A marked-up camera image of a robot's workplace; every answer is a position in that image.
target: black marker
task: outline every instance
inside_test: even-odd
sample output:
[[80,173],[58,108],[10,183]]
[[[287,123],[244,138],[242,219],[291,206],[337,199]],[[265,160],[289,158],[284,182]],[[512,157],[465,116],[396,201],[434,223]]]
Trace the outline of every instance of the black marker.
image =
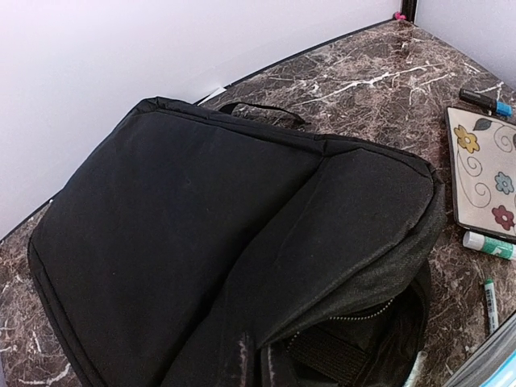
[[513,109],[509,105],[471,90],[460,89],[459,98],[467,103],[491,110],[502,117],[511,117],[513,115]]

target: pink object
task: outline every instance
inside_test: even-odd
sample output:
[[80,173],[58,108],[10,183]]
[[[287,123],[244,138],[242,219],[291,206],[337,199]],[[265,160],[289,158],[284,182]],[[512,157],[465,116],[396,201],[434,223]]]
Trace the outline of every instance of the pink object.
[[402,13],[401,13],[401,12],[396,12],[396,13],[394,14],[394,18],[395,18],[396,20],[406,20],[406,16],[405,16],[405,15],[402,15]]

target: yellow flower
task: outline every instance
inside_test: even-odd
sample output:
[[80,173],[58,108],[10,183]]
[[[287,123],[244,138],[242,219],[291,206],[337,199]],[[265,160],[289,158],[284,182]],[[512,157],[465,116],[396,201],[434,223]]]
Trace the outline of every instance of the yellow flower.
[[457,143],[469,153],[481,150],[481,146],[476,141],[476,136],[473,133],[468,133],[462,125],[459,125],[453,131],[457,135]]

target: flower design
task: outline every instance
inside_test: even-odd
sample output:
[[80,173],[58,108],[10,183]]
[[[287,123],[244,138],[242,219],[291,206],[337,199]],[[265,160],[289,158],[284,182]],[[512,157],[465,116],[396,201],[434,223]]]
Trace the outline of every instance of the flower design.
[[476,135],[468,133],[462,125],[459,125],[453,131],[457,135],[457,143],[469,153],[481,150],[481,146],[476,141]]
[[505,195],[514,192],[513,181],[509,176],[499,172],[498,175],[494,177],[494,180],[497,182],[498,191],[503,192]]
[[514,214],[506,209],[505,206],[493,208],[491,212],[494,215],[494,221],[508,231],[514,227]]

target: blue marker cap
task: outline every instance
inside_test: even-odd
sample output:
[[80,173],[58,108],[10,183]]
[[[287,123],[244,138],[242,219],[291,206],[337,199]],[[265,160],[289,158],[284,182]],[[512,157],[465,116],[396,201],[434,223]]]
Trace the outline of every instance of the blue marker cap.
[[497,101],[497,114],[503,117],[512,117],[513,109],[503,102]]

